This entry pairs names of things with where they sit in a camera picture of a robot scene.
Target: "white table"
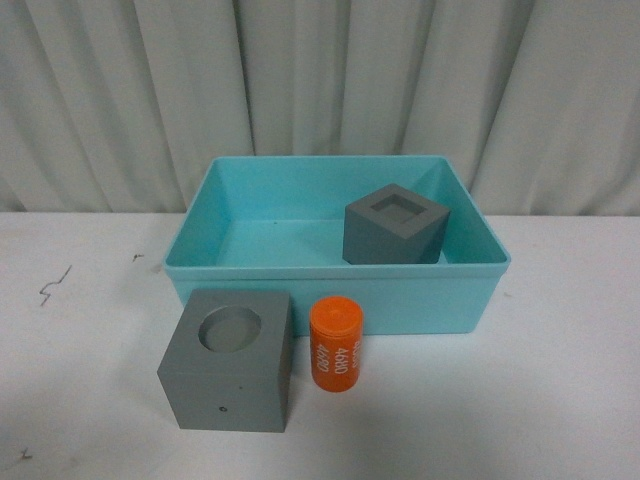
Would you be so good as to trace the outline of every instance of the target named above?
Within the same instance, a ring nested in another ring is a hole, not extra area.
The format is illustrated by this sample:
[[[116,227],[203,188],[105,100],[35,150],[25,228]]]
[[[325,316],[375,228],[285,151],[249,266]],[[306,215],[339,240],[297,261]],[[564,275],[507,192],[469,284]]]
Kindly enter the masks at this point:
[[[0,478],[640,478],[640,218],[489,217],[476,331],[367,337],[342,394],[298,339],[284,434],[176,426],[181,218],[0,214]]]

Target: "gray metal block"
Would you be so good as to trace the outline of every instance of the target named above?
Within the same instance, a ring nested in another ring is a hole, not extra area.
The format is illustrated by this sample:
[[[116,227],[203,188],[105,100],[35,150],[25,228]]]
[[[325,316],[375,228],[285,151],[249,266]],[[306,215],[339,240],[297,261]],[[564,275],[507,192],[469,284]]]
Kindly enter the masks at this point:
[[[287,292],[200,289],[158,377],[180,428],[283,432],[291,355]]]
[[[436,263],[450,210],[395,183],[345,208],[342,258],[353,265]]]

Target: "circular hole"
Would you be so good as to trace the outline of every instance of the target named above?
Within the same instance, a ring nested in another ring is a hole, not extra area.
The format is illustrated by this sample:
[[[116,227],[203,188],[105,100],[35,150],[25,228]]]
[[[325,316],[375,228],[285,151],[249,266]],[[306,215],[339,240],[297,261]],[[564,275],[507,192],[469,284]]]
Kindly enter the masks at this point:
[[[245,307],[223,307],[211,312],[200,325],[200,343],[212,352],[237,352],[260,334],[260,317]]]

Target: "white curtain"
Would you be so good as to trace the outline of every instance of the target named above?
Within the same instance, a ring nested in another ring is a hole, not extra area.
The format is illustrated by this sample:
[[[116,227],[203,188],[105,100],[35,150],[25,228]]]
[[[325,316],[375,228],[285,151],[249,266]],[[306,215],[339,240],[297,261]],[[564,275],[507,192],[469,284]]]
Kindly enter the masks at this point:
[[[640,215],[640,1],[0,1],[0,210],[184,211],[252,154],[440,154],[487,214]]]

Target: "orange cylinder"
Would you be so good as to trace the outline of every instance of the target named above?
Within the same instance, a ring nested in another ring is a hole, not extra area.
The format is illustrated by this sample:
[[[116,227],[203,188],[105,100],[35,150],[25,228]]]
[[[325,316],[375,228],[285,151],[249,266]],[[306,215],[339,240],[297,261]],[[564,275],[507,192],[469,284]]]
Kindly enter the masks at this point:
[[[309,320],[313,380],[329,392],[350,389],[360,375],[360,305],[347,297],[326,297],[311,307]]]

